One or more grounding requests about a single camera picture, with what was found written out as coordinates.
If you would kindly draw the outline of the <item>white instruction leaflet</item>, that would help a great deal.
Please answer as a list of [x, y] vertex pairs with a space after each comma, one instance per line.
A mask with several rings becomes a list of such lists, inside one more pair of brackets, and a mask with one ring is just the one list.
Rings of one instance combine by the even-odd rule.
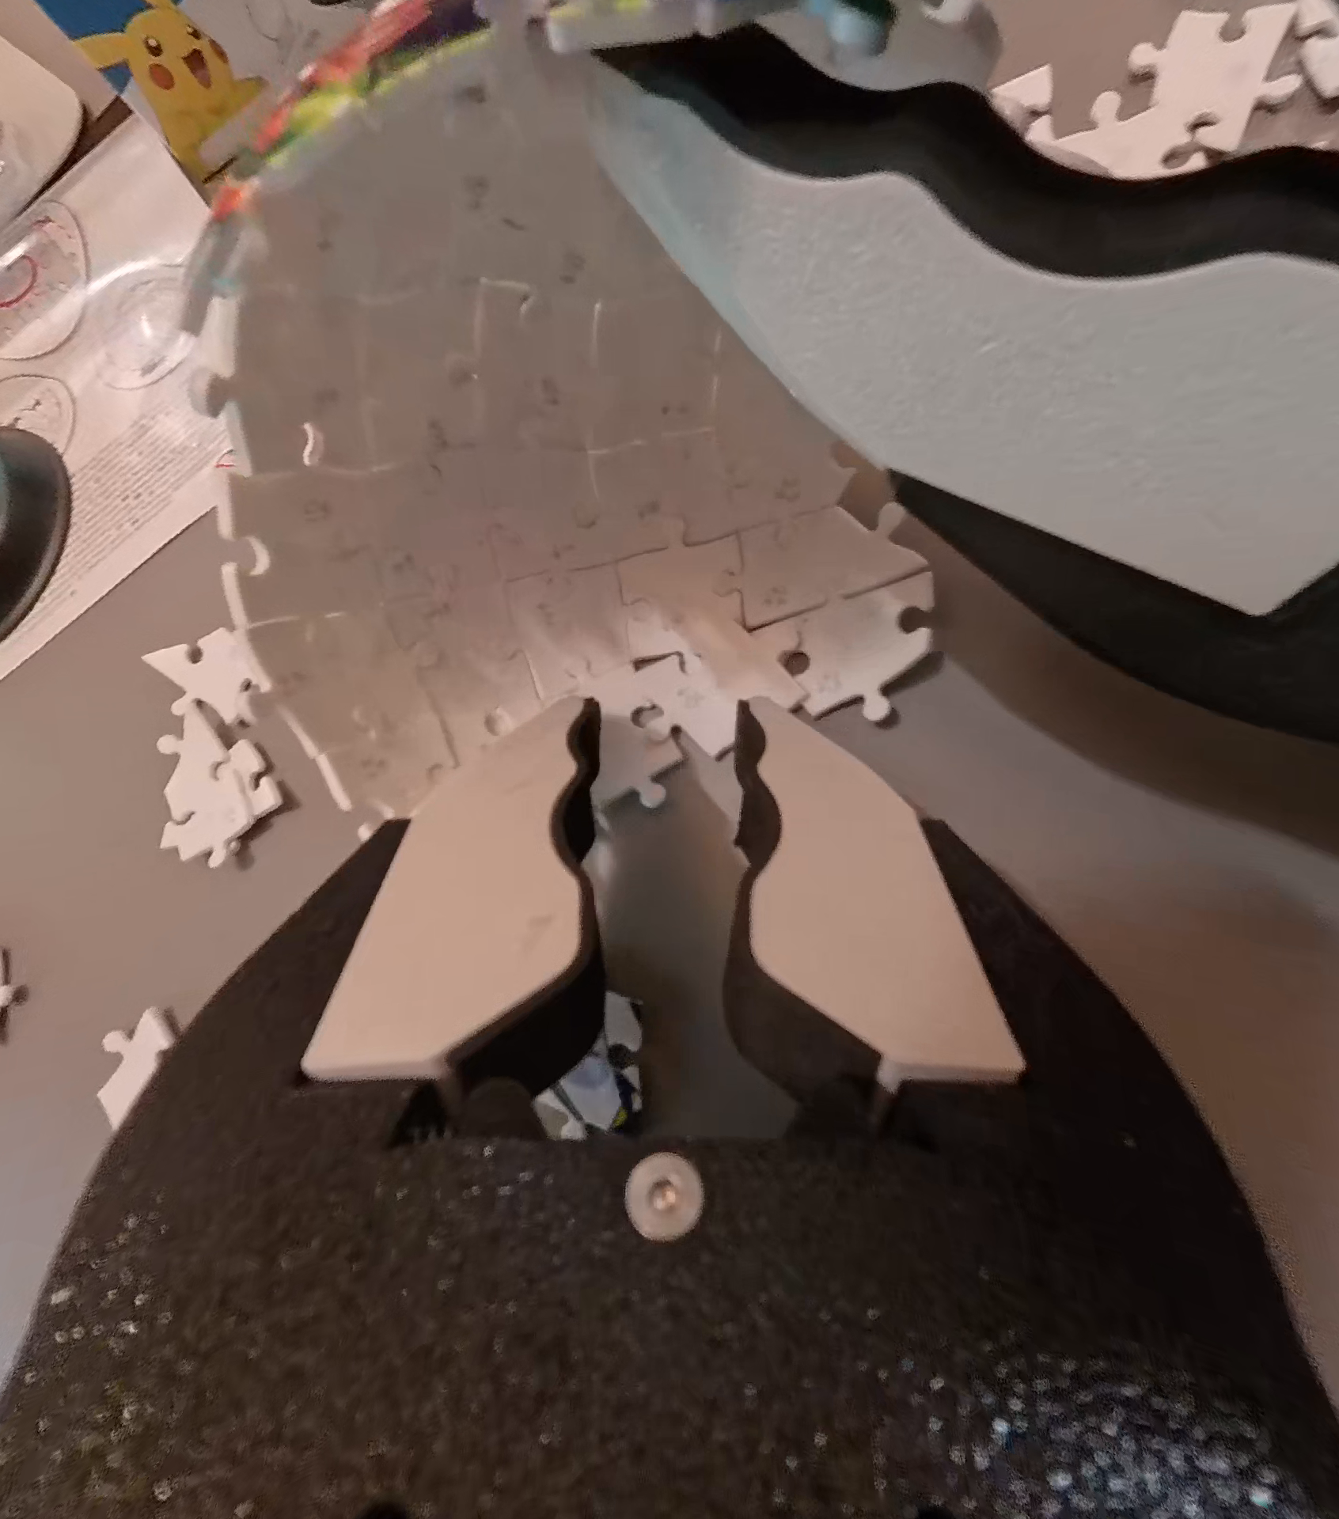
[[192, 402], [182, 325], [204, 222], [163, 140], [130, 121], [0, 247], [0, 429], [46, 440], [71, 481], [67, 546], [0, 643], [0, 682], [216, 505], [231, 447]]

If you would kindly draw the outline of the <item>partly built puzzle ball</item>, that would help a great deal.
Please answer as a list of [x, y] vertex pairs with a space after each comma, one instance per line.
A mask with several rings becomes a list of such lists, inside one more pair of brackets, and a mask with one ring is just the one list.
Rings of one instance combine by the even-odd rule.
[[383, 4], [299, 75], [189, 268], [223, 594], [337, 807], [409, 817], [542, 709], [720, 757], [931, 654], [887, 504], [608, 181], [518, 4]]

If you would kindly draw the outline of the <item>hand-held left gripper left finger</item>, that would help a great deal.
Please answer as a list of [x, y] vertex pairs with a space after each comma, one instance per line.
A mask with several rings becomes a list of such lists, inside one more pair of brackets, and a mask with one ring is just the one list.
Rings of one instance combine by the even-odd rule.
[[412, 814], [299, 1073], [434, 1087], [450, 1114], [505, 1084], [532, 1105], [605, 1029], [591, 790], [602, 709], [567, 697]]

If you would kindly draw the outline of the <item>colourful blue puzzle piece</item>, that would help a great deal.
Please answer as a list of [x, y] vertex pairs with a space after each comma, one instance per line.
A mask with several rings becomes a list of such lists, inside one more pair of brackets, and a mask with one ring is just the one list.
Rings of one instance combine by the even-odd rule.
[[597, 1133], [633, 1135], [644, 1108], [641, 1004], [606, 992], [603, 1030], [587, 1054], [534, 1100], [553, 1141], [584, 1141]]

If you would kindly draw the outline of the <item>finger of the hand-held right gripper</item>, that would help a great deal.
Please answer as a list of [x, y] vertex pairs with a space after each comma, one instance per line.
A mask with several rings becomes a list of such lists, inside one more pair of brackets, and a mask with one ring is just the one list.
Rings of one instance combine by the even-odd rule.
[[1115, 179], [996, 24], [587, 24], [597, 152], [879, 466], [1238, 613], [1339, 568], [1339, 152]]

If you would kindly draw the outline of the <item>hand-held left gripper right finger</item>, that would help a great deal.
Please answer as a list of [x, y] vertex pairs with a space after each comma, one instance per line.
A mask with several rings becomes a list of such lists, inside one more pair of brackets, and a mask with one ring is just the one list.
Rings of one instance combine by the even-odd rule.
[[736, 714], [738, 883], [722, 1011], [804, 1124], [882, 1129], [920, 1092], [1029, 1070], [928, 834], [879, 773], [769, 698]]

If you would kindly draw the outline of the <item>blue puzzle box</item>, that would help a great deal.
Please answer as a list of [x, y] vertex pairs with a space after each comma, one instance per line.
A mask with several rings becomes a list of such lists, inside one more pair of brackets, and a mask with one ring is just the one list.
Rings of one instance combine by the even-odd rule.
[[263, 78], [239, 75], [225, 48], [174, 2], [141, 4], [122, 27], [75, 37], [73, 45], [100, 72], [125, 70], [195, 187], [222, 166], [209, 160], [206, 143], [268, 89]]

